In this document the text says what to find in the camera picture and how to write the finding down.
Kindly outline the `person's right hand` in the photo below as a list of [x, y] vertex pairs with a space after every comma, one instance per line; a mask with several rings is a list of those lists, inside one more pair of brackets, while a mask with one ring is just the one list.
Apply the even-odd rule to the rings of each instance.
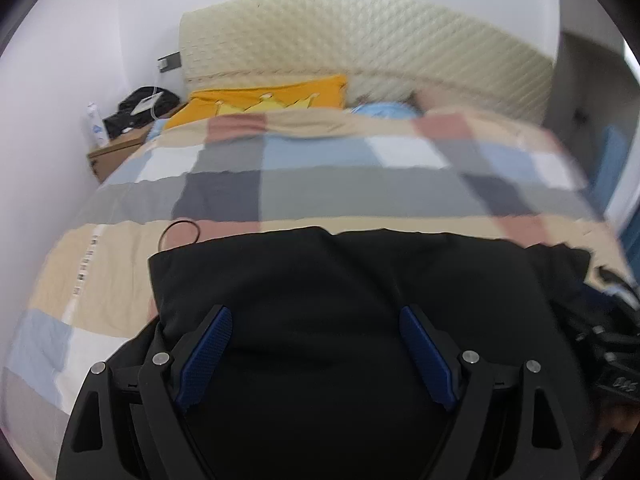
[[596, 460], [602, 453], [604, 438], [611, 432], [633, 434], [639, 425], [639, 404], [631, 401], [605, 400], [601, 404], [597, 424], [597, 437], [591, 451], [590, 460]]

